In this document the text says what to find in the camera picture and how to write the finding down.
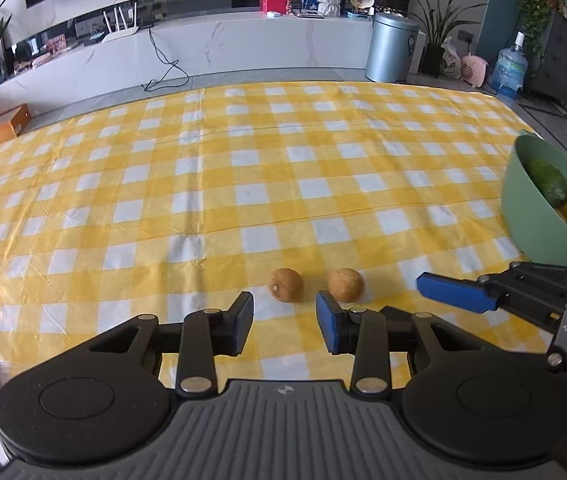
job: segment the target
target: yellow checkered tablecloth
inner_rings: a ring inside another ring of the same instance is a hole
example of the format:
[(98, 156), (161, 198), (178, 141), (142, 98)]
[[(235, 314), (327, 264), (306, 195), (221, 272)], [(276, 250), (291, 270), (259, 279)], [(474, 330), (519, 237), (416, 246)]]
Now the yellow checkered tablecloth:
[[(178, 322), (254, 294), (220, 379), (343, 378), (314, 296), (358, 269), (360, 303), (428, 310), (509, 349), (548, 337), (424, 300), (424, 270), (475, 278), (518, 251), (500, 178), (525, 124), (481, 94), (372, 83), (205, 89), (101, 110), (0, 146), (0, 361), (31, 366), (140, 313)], [(266, 290), (278, 267), (303, 302)], [(408, 378), (393, 355), (395, 383)], [(173, 380), (176, 357), (164, 360)]]

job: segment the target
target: power cord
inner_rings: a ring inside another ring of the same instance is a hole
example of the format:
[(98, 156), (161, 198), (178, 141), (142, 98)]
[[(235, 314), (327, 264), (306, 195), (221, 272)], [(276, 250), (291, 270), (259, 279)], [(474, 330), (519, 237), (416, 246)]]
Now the power cord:
[[(143, 91), (144, 92), (155, 92), (157, 90), (162, 90), (164, 88), (181, 88), (182, 86), (185, 86), (188, 84), (188, 82), (190, 81), (190, 75), (180, 66), (177, 66), (177, 63), (179, 63), (179, 60), (175, 60), (175, 61), (169, 61), (167, 59), (166, 54), (163, 53), (163, 51), (161, 51), (161, 49), (159, 47), (156, 46), (156, 43), (154, 42), (154, 37), (152, 36), (152, 28), (154, 27), (154, 25), (150, 25), (150, 28), (148, 28), (148, 36), (150, 37), (150, 43), (152, 43), (152, 46), (154, 47), (154, 54), (156, 55), (156, 58), (163, 63), (164, 65), (168, 65), (169, 68), (166, 70), (166, 73), (163, 75), (163, 77), (161, 79), (159, 79), (158, 81), (156, 79), (151, 79), (150, 81), (148, 81), (147, 84), (142, 85), (143, 86)], [(180, 70), (181, 72), (183, 72), (183, 74), (185, 74), (185, 81), (179, 85), (164, 85), (164, 86), (159, 86), (167, 77), (167, 75), (170, 73), (170, 70), (172, 70), (173, 68), (176, 68), (177, 70)]]

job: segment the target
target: green plastic basket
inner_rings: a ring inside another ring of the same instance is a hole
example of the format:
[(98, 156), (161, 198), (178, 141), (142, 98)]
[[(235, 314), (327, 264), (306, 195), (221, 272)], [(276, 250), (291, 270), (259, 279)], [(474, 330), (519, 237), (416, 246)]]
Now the green plastic basket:
[(567, 155), (533, 135), (515, 141), (505, 172), (501, 205), (510, 237), (525, 257), (539, 264), (567, 266), (567, 224), (532, 183), (523, 165), (539, 158), (567, 178)]

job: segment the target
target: orange box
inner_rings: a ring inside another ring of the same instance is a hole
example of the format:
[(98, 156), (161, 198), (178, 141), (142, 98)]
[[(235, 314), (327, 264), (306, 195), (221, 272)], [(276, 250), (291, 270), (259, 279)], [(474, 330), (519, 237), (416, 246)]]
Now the orange box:
[(29, 122), (28, 105), (21, 105), (0, 115), (0, 144), (14, 139)]

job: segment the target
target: trash can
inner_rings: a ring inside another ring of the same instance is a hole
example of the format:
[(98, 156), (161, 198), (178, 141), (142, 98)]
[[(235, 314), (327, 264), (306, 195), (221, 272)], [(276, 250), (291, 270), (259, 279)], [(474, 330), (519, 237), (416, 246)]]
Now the trash can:
[(418, 34), (419, 24), (408, 18), (375, 14), (365, 76), (377, 83), (405, 82)]

